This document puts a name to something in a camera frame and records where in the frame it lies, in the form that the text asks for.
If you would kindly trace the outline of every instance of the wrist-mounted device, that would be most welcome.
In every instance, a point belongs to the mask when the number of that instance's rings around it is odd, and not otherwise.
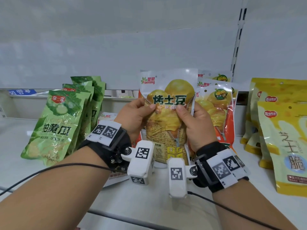
[[[84,146],[90,147],[112,169],[122,163],[121,154],[131,153],[127,131],[114,121],[101,120],[79,148]]]
[[[236,153],[219,142],[203,146],[196,152],[198,187],[208,187],[212,193],[225,189],[240,179],[248,179],[249,171]]]

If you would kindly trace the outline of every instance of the finger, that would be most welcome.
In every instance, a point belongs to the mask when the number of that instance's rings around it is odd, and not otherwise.
[[[145,105],[145,99],[144,98],[138,98],[136,100],[133,100],[129,104],[130,106],[134,108],[140,108]]]
[[[194,104],[194,117],[198,118],[198,117],[202,117],[202,116],[208,116],[208,112],[202,108],[202,106],[198,103],[195,102]]]
[[[142,106],[138,109],[138,114],[141,117],[146,117],[147,115],[150,115],[156,108],[155,104],[150,104],[149,106]]]
[[[176,112],[179,118],[182,119],[182,121],[186,124],[187,127],[191,126],[191,124],[194,122],[194,117],[190,114],[190,112],[187,111],[184,106],[178,105],[176,108]]]

